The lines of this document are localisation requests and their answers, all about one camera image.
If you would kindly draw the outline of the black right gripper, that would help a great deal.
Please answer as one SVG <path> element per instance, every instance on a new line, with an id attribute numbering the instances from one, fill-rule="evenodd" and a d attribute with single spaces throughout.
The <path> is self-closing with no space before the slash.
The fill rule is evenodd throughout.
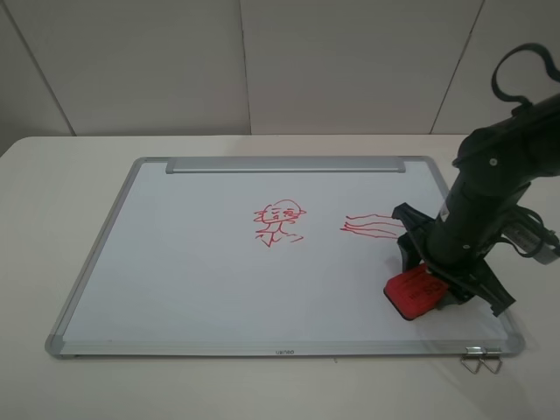
<path id="1" fill-rule="evenodd" d="M 484 207 L 447 202 L 435 219 L 407 203 L 396 206 L 392 217 L 406 230 L 397 240 L 402 272 L 425 263 L 433 276 L 449 285 L 438 309 L 463 305 L 477 296 L 498 317 L 515 302 L 485 261 L 500 217 L 492 220 Z"/>

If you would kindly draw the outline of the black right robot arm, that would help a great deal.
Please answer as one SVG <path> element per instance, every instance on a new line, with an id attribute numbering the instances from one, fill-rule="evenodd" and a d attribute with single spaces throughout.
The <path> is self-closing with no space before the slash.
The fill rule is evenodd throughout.
<path id="1" fill-rule="evenodd" d="M 494 316 L 502 314 L 515 299 L 485 261 L 497 243 L 541 264 L 559 257 L 558 236 L 518 204 L 534 179 L 559 174 L 558 96 L 476 129 L 453 165 L 459 174 L 437 217 L 406 203 L 392 213 L 406 230 L 397 240 L 402 274 L 383 292 L 407 320 L 474 297 L 487 301 Z"/>

